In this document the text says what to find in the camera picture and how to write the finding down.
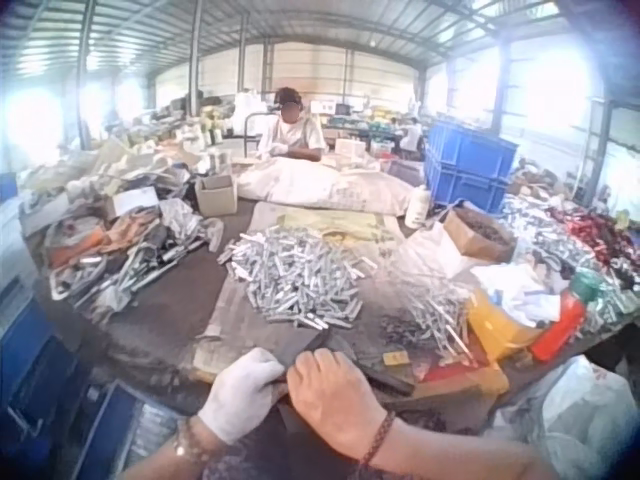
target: forearm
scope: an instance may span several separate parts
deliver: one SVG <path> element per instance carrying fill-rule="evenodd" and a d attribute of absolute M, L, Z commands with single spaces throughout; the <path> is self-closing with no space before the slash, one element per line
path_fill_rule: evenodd
<path fill-rule="evenodd" d="M 311 162 L 319 162 L 322 160 L 322 149 L 320 148 L 301 148 L 290 147 L 287 157 L 297 158 L 300 160 L 309 160 Z"/>
<path fill-rule="evenodd" d="M 190 420 L 193 434 L 207 451 L 222 454 L 225 444 L 215 437 L 200 419 Z M 122 474 L 122 480 L 195 480 L 206 465 L 185 455 L 178 455 L 173 440 Z"/>
<path fill-rule="evenodd" d="M 429 480 L 555 480 L 535 452 L 517 443 L 429 432 L 395 420 L 376 468 Z"/>

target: metal roof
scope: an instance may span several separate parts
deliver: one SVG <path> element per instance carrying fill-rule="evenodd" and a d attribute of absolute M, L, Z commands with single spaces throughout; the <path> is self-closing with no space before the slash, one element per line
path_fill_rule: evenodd
<path fill-rule="evenodd" d="M 72 69 L 85 2 L 17 0 L 1 22 L 3 72 Z M 499 37 L 568 29 L 552 0 L 205 0 L 200 53 L 247 43 L 333 45 L 424 67 L 486 48 Z M 195 0 L 97 0 L 88 69 L 149 74 L 189 59 Z"/>

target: white bottle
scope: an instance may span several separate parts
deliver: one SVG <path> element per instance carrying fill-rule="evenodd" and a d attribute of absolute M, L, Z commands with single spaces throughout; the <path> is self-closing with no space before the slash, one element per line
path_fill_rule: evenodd
<path fill-rule="evenodd" d="M 429 204 L 431 203 L 431 192 L 425 185 L 420 185 L 411 192 L 409 208 L 404 216 L 404 224 L 409 228 L 420 228 L 427 219 Z"/>

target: bracelet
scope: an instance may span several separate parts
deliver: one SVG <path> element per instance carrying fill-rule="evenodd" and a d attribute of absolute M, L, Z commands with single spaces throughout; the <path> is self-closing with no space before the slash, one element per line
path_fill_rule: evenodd
<path fill-rule="evenodd" d="M 178 432 L 173 442 L 173 448 L 179 457 L 185 457 L 198 463 L 209 463 L 214 455 L 200 445 L 191 431 L 189 420 L 185 419 L 178 420 Z"/>
<path fill-rule="evenodd" d="M 358 471 L 369 465 L 369 462 L 373 460 L 373 457 L 376 456 L 376 453 L 378 453 L 378 450 L 380 450 L 380 447 L 384 443 L 384 439 L 387 438 L 387 435 L 389 434 L 389 430 L 391 430 L 391 425 L 393 424 L 393 420 L 395 418 L 395 412 L 387 412 L 387 416 L 382 421 L 382 424 L 378 428 L 375 437 L 373 437 L 371 448 L 369 448 L 369 451 L 364 457 L 362 457 L 362 460 L 360 460 L 360 462 L 358 463 Z"/>

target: white bag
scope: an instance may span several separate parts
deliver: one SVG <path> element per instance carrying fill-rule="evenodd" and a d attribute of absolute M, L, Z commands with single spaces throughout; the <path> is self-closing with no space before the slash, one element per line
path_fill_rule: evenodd
<path fill-rule="evenodd" d="M 529 443 L 563 479 L 604 478 L 637 421 L 627 381 L 574 357 L 496 411 L 488 437 Z"/>
<path fill-rule="evenodd" d="M 412 187 L 381 172 L 338 172 L 290 158 L 264 160 L 240 174 L 238 195 L 300 207 L 404 215 Z"/>

